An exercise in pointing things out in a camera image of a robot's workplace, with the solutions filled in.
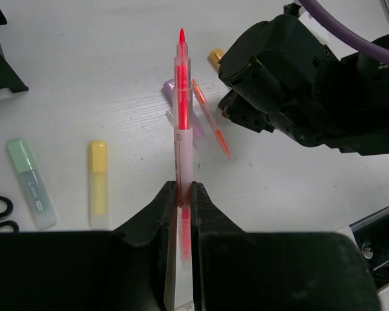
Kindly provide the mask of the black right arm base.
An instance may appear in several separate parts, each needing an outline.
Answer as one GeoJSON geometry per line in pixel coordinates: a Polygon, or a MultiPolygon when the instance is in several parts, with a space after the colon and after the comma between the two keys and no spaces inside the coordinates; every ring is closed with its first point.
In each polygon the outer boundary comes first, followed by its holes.
{"type": "Polygon", "coordinates": [[[389,206],[349,226],[378,290],[389,285],[389,206]]]}

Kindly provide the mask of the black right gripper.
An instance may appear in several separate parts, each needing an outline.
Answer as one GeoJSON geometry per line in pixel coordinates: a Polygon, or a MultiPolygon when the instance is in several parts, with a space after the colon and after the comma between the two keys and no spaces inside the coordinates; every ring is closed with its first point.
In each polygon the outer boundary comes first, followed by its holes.
{"type": "Polygon", "coordinates": [[[230,92],[219,102],[235,102],[261,113],[285,115],[316,133],[338,133],[331,110],[340,61],[296,17],[281,14],[246,30],[220,61],[219,79],[230,92]]]}

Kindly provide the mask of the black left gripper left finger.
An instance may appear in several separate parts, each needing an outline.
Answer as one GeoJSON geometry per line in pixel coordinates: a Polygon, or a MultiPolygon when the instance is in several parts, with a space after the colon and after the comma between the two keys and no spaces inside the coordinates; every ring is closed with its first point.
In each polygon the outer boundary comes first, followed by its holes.
{"type": "Polygon", "coordinates": [[[112,231],[0,233],[0,310],[173,310],[176,184],[112,231]]]}

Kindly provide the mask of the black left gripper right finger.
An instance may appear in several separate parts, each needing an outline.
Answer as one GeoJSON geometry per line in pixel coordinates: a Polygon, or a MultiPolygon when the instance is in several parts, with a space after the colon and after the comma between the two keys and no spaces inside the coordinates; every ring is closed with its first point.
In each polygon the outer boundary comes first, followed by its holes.
{"type": "Polygon", "coordinates": [[[355,243],[336,232],[246,232],[191,189],[197,310],[380,310],[355,243]]]}

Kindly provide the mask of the red double-tip pen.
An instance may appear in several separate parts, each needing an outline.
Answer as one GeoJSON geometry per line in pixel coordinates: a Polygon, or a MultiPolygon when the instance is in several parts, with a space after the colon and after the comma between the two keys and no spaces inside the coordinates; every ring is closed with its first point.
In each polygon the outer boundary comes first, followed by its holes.
{"type": "Polygon", "coordinates": [[[180,29],[174,57],[174,163],[179,208],[178,235],[182,268],[191,267],[191,185],[193,182],[193,88],[191,59],[184,29],[180,29]]]}

